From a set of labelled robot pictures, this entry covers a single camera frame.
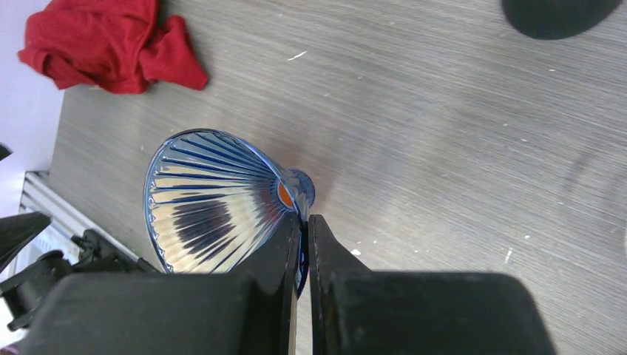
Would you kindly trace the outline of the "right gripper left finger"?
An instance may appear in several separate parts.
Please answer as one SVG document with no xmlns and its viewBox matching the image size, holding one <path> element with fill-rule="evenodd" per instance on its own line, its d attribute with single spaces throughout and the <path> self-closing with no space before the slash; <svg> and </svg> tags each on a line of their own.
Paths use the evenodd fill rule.
<svg viewBox="0 0 627 355">
<path fill-rule="evenodd" d="M 300 223 L 224 274 L 90 272 L 47 296 L 21 354 L 293 354 Z"/>
</svg>

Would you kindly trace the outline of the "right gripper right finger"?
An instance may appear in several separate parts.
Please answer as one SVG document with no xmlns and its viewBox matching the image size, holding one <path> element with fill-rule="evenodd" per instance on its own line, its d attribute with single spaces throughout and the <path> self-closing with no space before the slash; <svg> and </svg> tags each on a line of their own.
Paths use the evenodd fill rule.
<svg viewBox="0 0 627 355">
<path fill-rule="evenodd" d="M 374 271 L 308 221 L 315 354 L 554 354 L 518 279 L 492 272 Z"/>
</svg>

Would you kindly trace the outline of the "blue glass dripper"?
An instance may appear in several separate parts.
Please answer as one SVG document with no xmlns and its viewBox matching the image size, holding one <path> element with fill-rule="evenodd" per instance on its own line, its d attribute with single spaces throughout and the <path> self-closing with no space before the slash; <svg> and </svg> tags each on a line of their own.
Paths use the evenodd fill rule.
<svg viewBox="0 0 627 355">
<path fill-rule="evenodd" d="M 268 242 L 284 217 L 295 214 L 304 226 L 315 198 L 304 171 L 228 132 L 190 129 L 151 159 L 143 213 L 166 273 L 226 273 Z"/>
</svg>

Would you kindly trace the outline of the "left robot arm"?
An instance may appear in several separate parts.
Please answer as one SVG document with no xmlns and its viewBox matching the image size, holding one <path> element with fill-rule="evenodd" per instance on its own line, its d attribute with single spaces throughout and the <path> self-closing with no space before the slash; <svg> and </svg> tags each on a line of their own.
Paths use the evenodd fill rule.
<svg viewBox="0 0 627 355">
<path fill-rule="evenodd" d="M 10 261 L 51 222 L 51 217 L 42 212 L 3 217 L 1 267 L 9 266 Z M 94 229 L 87 229 L 81 237 L 75 235 L 70 240 L 79 247 L 78 262 L 70 263 L 60 250 L 48 251 L 24 270 L 1 282 L 1 300 L 13 316 L 7 323 L 9 331 L 29 328 L 46 296 L 60 280 L 71 274 L 157 271 L 142 258 L 132 259 Z"/>
</svg>

